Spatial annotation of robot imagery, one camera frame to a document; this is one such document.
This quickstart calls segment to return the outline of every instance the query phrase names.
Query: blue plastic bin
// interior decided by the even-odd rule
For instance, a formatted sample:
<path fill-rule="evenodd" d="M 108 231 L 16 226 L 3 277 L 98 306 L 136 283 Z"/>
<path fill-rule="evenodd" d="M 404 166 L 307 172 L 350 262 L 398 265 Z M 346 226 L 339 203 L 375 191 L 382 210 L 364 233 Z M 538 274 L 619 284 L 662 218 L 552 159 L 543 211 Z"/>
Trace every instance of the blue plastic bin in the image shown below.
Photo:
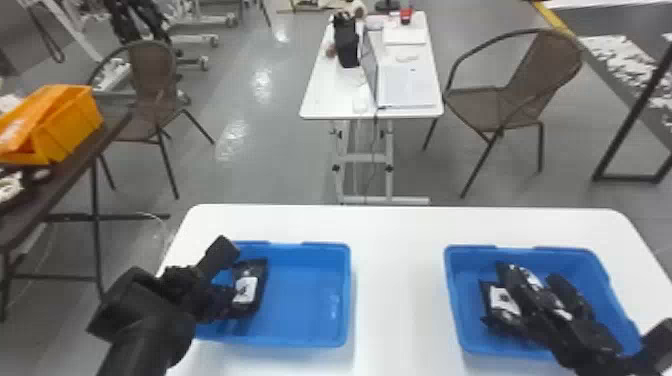
<path fill-rule="evenodd" d="M 585 249 L 497 248 L 495 246 L 450 246 L 444 251 L 446 279 L 460 345 L 475 354 L 553 359 L 550 351 L 511 336 L 500 336 L 481 322 L 485 307 L 479 280 L 497 281 L 495 262 L 528 268 L 540 279 L 558 273 L 570 281 L 590 302 L 599 322 L 621 342 L 624 353 L 640 350 L 640 335 L 628 319 L 609 284 L 598 258 Z"/>
<path fill-rule="evenodd" d="M 350 248 L 336 243 L 234 242 L 239 260 L 268 259 L 259 311 L 249 318 L 199 325 L 200 339 L 259 346 L 339 347 L 348 336 Z M 231 271 L 214 283 L 231 285 Z"/>

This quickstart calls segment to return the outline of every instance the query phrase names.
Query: white tabletop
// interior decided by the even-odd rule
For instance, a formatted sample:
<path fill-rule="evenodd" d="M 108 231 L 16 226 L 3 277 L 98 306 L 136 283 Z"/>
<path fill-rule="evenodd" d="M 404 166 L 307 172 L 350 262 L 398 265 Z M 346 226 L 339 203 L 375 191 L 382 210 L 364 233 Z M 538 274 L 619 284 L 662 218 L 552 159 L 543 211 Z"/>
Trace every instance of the white tabletop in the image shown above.
<path fill-rule="evenodd" d="M 280 350 L 195 340 L 171 376 L 571 375 L 552 362 L 462 352 L 443 267 L 449 244 L 589 248 L 640 332 L 672 316 L 672 285 L 630 221 L 611 210 L 199 205 L 161 269 L 195 264 L 220 234 L 348 244 L 354 276 L 348 342 Z"/>
<path fill-rule="evenodd" d="M 412 26 L 427 28 L 425 12 L 415 12 L 413 14 Z M 363 30 L 363 23 L 358 23 L 357 32 L 360 36 Z M 443 114 L 443 103 L 441 101 L 439 79 L 436 74 L 431 37 L 428 35 L 427 43 L 423 45 L 385 46 L 382 31 L 372 31 L 370 35 L 371 43 L 380 63 L 404 64 L 397 62 L 396 56 L 417 55 L 418 59 L 413 64 L 420 64 L 424 68 L 423 72 L 426 72 L 429 76 L 427 82 L 431 83 L 431 86 L 428 89 L 432 91 L 434 98 L 434 105 L 431 107 L 378 110 L 378 118 L 435 118 L 441 116 Z M 333 41 L 334 28 L 329 23 L 317 52 L 313 73 L 306 87 L 299 115 L 307 120 L 372 119 L 376 106 L 366 84 L 364 71 L 361 67 L 345 69 L 338 62 L 338 58 L 327 58 L 325 50 Z M 367 110 L 356 113 L 353 109 L 353 100 L 368 102 Z"/>

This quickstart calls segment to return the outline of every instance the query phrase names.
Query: box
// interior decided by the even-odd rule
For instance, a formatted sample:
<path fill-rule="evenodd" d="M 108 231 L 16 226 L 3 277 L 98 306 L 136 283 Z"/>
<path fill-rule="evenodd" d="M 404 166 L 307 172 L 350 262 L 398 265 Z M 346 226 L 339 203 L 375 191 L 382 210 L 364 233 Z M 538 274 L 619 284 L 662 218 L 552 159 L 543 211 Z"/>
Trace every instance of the box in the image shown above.
<path fill-rule="evenodd" d="M 485 307 L 478 281 L 497 281 L 495 262 L 529 269 L 542 281 L 557 273 L 572 283 L 593 306 L 597 321 L 621 342 L 626 355 L 641 349 L 640 335 L 611 289 L 609 276 L 598 258 L 585 249 L 497 248 L 456 245 L 444 251 L 450 303 L 462 348 L 470 353 L 529 359 L 553 359 L 550 351 L 512 336 L 500 336 L 481 322 Z"/>
<path fill-rule="evenodd" d="M 102 123 L 91 87 L 43 86 L 0 116 L 0 162 L 60 162 Z"/>
<path fill-rule="evenodd" d="M 238 259 L 268 259 L 259 311 L 244 319 L 199 325 L 196 337 L 284 347 L 340 347 L 350 319 L 350 248 L 338 243 L 235 242 Z M 232 285 L 231 271 L 213 283 Z"/>

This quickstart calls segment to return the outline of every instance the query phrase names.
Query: orange crate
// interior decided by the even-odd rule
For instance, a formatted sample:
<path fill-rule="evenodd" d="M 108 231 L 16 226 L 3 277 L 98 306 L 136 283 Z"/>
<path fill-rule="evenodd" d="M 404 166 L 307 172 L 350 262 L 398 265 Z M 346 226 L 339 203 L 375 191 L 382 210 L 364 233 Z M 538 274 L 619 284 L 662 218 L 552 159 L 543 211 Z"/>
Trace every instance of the orange crate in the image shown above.
<path fill-rule="evenodd" d="M 60 162 L 102 123 L 90 86 L 43 86 L 0 116 L 0 162 Z"/>

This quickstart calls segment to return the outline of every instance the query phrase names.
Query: chair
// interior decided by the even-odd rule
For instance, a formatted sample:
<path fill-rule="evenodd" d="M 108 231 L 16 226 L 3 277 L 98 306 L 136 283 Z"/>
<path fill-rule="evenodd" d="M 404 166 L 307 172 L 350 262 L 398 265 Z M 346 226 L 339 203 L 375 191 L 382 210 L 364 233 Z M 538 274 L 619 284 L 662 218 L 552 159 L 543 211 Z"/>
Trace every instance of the chair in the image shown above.
<path fill-rule="evenodd" d="M 468 57 L 505 39 L 530 34 L 535 35 L 534 40 L 506 86 L 452 88 L 457 67 Z M 483 155 L 460 193 L 460 198 L 467 195 L 495 142 L 504 136 L 505 131 L 511 129 L 539 127 L 537 172 L 541 172 L 544 165 L 544 123 L 539 120 L 539 115 L 555 92 L 579 72 L 581 65 L 581 48 L 576 39 L 551 29 L 526 29 L 506 33 L 457 59 L 443 91 L 443 103 L 487 143 Z M 438 120 L 436 118 L 432 122 L 422 146 L 423 150 L 427 150 Z"/>
<path fill-rule="evenodd" d="M 92 85 L 105 65 L 123 52 L 128 53 L 128 62 L 131 65 L 130 81 L 135 89 L 133 97 L 135 103 L 132 105 L 134 112 L 130 124 L 115 141 L 157 145 L 161 149 L 175 199 L 179 199 L 180 194 L 164 141 L 165 138 L 171 139 L 171 137 L 164 128 L 178 116 L 185 115 L 210 144 L 214 145 L 215 141 L 194 116 L 182 107 L 177 90 L 177 59 L 172 48 L 163 42 L 140 40 L 116 49 L 98 64 L 87 84 Z M 115 190 L 112 174 L 102 154 L 100 161 L 110 188 Z"/>

